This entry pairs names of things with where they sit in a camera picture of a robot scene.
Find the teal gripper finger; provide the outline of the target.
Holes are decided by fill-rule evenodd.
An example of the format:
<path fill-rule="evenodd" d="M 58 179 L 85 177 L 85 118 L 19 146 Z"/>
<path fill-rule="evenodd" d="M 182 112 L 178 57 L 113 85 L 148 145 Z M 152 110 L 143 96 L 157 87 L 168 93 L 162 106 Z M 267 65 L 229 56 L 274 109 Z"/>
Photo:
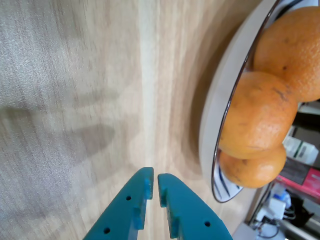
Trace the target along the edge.
<path fill-rule="evenodd" d="M 160 206 L 166 208 L 171 239 L 232 239 L 224 222 L 179 178 L 161 173 L 157 181 Z"/>
<path fill-rule="evenodd" d="M 153 198 L 154 169 L 139 169 L 122 187 L 84 237 L 85 240 L 136 240 Z"/>

